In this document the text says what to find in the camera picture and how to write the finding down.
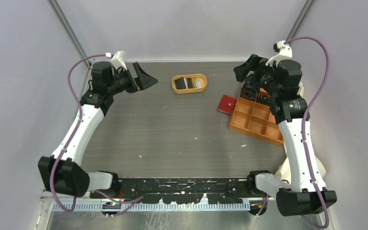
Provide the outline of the black credit card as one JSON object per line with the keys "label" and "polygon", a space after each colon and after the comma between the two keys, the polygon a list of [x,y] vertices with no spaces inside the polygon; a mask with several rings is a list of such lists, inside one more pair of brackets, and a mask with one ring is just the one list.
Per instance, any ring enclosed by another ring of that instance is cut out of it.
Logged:
{"label": "black credit card", "polygon": [[174,81],[176,89],[184,90],[187,89],[186,80],[184,78],[178,78]]}

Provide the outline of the red card holder wallet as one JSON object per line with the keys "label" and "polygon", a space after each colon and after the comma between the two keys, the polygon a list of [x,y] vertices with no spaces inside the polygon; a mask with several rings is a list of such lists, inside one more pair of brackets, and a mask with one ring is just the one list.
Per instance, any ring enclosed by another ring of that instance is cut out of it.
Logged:
{"label": "red card holder wallet", "polygon": [[231,115],[234,111],[237,99],[228,95],[223,95],[217,107],[217,111],[226,115]]}

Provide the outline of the orange oval card tray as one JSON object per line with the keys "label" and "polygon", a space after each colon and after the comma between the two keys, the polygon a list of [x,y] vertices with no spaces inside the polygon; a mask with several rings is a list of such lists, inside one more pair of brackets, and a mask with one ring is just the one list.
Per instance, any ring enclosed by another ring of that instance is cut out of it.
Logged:
{"label": "orange oval card tray", "polygon": [[206,87],[206,76],[201,73],[177,75],[172,78],[172,88],[176,94],[199,93]]}

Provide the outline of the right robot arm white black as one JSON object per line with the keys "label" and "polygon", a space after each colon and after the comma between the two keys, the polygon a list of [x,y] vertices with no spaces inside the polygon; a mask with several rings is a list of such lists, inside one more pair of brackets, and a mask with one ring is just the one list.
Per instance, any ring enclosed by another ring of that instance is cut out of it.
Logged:
{"label": "right robot arm white black", "polygon": [[248,193],[274,198],[285,217],[325,212],[337,201],[337,195],[327,189],[313,152],[308,104],[299,94],[301,65],[291,59],[269,65],[268,59],[253,54],[233,71],[238,82],[268,93],[269,109],[283,136],[291,172],[287,183],[267,171],[252,171]]}

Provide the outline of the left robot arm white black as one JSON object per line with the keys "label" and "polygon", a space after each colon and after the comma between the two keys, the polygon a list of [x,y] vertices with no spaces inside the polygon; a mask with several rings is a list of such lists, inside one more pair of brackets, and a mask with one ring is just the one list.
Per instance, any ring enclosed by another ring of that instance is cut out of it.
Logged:
{"label": "left robot arm white black", "polygon": [[133,63],[137,76],[124,67],[107,61],[96,62],[91,68],[91,87],[78,100],[78,112],[60,145],[49,157],[38,161],[45,189],[57,194],[82,197],[86,192],[102,191],[109,198],[119,195],[121,186],[114,172],[86,172],[81,168],[85,149],[99,123],[114,102],[114,95],[135,93],[158,83],[141,66]]}

